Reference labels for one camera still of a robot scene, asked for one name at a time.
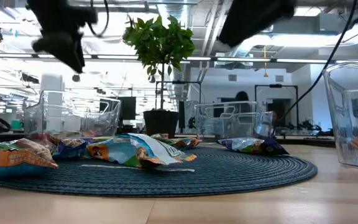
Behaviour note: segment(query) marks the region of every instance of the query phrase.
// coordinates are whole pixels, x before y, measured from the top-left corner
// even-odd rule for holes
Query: plant stem
[[[163,110],[164,109],[164,73],[165,73],[165,69],[164,69],[165,63],[162,64],[162,75],[161,75],[161,105],[160,105],[160,109]]]

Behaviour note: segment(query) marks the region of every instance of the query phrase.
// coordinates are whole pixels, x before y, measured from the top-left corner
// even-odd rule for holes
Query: desk
[[[310,181],[246,194],[192,198],[99,198],[0,189],[0,223],[358,223],[358,168],[336,151],[284,146],[318,166]]]

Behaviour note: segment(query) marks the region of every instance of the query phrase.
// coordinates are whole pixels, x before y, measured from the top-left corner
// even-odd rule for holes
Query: plastic container
[[[61,138],[112,136],[120,106],[119,100],[110,98],[45,90],[38,104],[24,110],[24,133],[59,134]]]
[[[358,166],[358,63],[324,71],[339,162]]]
[[[272,112],[262,115],[254,101],[196,105],[195,113],[197,138],[200,140],[257,138],[259,134],[269,134],[272,130]],[[270,126],[266,126],[267,122],[262,124],[266,120],[270,121]]]

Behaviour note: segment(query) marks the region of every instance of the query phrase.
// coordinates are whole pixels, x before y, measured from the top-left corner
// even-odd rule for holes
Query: round placemat
[[[312,163],[291,156],[249,156],[216,147],[196,147],[186,152],[197,158],[159,170],[95,159],[58,162],[58,169],[40,177],[0,178],[0,187],[107,197],[187,197],[272,189],[317,174]]]

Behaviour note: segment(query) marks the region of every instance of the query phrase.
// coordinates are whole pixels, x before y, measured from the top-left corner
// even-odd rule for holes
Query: black plant pot
[[[175,137],[179,120],[178,112],[160,110],[144,111],[143,117],[146,123],[147,135],[168,134],[169,138]]]

